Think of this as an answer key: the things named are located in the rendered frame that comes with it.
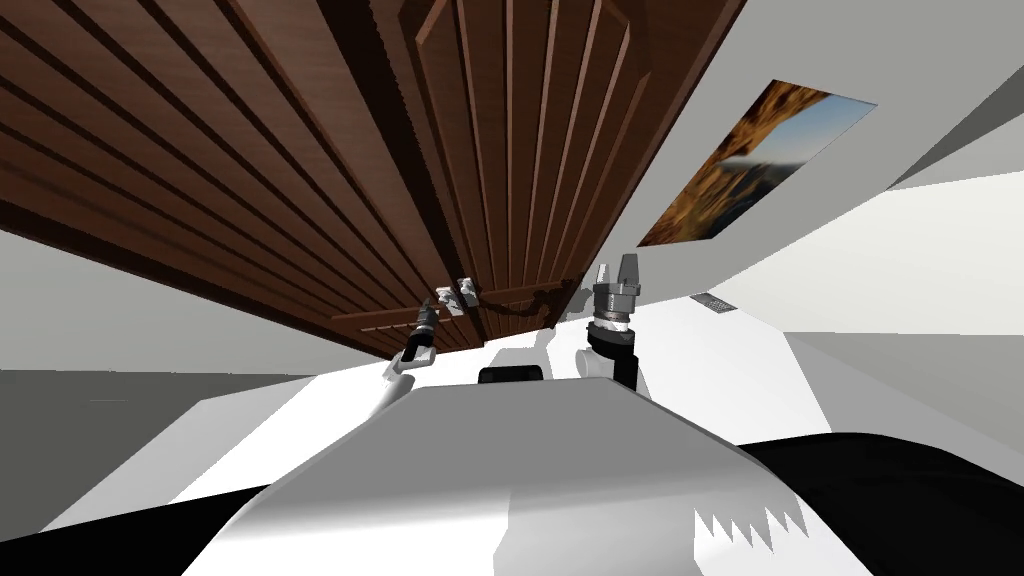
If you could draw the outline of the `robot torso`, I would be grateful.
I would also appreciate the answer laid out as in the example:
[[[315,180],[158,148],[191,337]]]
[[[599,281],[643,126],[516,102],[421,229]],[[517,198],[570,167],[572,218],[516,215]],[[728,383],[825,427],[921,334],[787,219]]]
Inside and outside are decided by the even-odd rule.
[[[871,576],[774,474],[607,378],[423,387],[183,576]]]

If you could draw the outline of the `brown panelled door leaf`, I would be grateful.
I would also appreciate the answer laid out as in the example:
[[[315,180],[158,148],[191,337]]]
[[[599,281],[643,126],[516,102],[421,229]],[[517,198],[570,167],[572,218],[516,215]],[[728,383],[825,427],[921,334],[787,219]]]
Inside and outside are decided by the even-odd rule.
[[[746,0],[317,0],[440,257],[437,286],[570,279],[445,314],[441,351],[555,325]]]

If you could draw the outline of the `brown ribbed door leaf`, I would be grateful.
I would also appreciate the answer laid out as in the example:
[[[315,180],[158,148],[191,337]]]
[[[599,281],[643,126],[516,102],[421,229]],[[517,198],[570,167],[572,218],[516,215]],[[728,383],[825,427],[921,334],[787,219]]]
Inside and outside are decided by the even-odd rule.
[[[0,0],[0,230],[387,358],[455,279],[362,0]]]

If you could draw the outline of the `landscape picture on wall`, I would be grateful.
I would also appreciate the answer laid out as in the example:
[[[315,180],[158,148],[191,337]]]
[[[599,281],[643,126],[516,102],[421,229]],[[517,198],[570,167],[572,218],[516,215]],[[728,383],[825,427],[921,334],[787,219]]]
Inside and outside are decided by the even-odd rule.
[[[714,238],[872,109],[872,102],[771,81],[639,245]]]

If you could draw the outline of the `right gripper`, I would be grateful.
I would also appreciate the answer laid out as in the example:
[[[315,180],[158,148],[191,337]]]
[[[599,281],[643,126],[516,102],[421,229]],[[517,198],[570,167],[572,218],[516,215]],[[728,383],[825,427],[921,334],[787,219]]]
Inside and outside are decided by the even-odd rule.
[[[595,283],[594,316],[626,318],[636,310],[636,299],[640,295],[639,261],[636,253],[623,254],[618,263],[618,278],[613,282],[608,264],[599,265]]]

